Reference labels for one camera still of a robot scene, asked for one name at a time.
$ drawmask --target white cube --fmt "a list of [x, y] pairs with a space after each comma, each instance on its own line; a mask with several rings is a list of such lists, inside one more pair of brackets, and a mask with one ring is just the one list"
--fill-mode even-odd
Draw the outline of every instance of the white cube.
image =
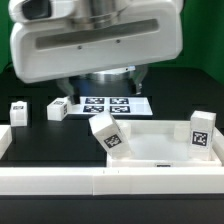
[[108, 110], [89, 119], [93, 135], [113, 159], [130, 157], [128, 140]]
[[191, 116], [189, 157], [210, 160], [216, 114], [195, 111]]
[[0, 125], [0, 159], [12, 142], [10, 125]]
[[66, 98], [57, 98], [47, 106], [47, 119], [51, 121], [62, 121], [68, 114]]
[[10, 121], [12, 127], [27, 126], [28, 111], [27, 103], [18, 101], [11, 104]]

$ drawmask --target black tabletop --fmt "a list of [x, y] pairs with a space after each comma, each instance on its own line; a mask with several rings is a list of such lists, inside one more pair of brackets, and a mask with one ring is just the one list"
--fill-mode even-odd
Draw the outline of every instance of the black tabletop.
[[[224, 133], [224, 86], [201, 70], [151, 68], [143, 82], [154, 120], [189, 120], [194, 110], [217, 113]], [[105, 153], [87, 117], [47, 121], [46, 106], [64, 94], [54, 81], [25, 85], [12, 72], [0, 76], [0, 124], [11, 102], [29, 104], [29, 125], [13, 128], [0, 166], [105, 166]], [[223, 223], [223, 195], [1, 196], [0, 223]]]

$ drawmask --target white tray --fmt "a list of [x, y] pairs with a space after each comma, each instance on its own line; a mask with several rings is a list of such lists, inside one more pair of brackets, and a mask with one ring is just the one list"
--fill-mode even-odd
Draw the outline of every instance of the white tray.
[[107, 155], [107, 167], [203, 167], [222, 166], [214, 150], [211, 161], [189, 159], [188, 142], [174, 139], [176, 124], [188, 121], [125, 121], [131, 124], [129, 144], [133, 156], [129, 159], [113, 160]]
[[[132, 128], [139, 133], [153, 125], [153, 133], [162, 134], [177, 123], [141, 121]], [[217, 129], [213, 149], [224, 161], [224, 136]], [[0, 195], [224, 194], [223, 186], [224, 167], [214, 166], [0, 168]]]

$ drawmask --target white container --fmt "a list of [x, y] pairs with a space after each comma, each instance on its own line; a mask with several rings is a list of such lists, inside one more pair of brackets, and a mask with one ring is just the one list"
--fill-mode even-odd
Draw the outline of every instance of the white container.
[[179, 138], [176, 140], [174, 133], [181, 125], [182, 128], [184, 127], [185, 135], [189, 136], [190, 122], [132, 120], [125, 122], [132, 127], [129, 139], [129, 145], [133, 151], [132, 157], [115, 160], [107, 155], [107, 167], [214, 167], [222, 165], [213, 150], [210, 161], [188, 157], [188, 138], [182, 138], [182, 141]]
[[11, 104], [10, 121], [12, 127], [27, 126], [27, 103], [18, 101]]
[[[131, 124], [134, 133], [172, 135], [179, 121]], [[216, 128], [213, 149], [224, 161], [224, 136]], [[0, 168], [0, 195], [224, 194], [223, 186], [224, 167], [213, 166]]]
[[51, 121], [62, 121], [68, 114], [67, 98], [57, 98], [47, 106], [47, 119]]
[[12, 142], [10, 125], [0, 125], [0, 159]]

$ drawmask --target small white block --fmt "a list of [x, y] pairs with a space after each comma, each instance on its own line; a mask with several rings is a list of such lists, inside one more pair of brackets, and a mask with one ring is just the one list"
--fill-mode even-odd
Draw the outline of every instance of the small white block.
[[190, 138], [190, 125], [176, 124], [174, 127], [174, 139], [178, 142], [187, 142]]
[[47, 106], [47, 119], [51, 121], [62, 121], [68, 114], [66, 98], [57, 98]]
[[10, 125], [0, 125], [0, 159], [12, 142]]
[[11, 104], [10, 121], [12, 127], [27, 126], [27, 103], [18, 101]]
[[189, 157], [210, 160], [216, 114], [195, 111], [191, 116]]
[[130, 157], [128, 140], [108, 110], [89, 119], [93, 135], [113, 159]]

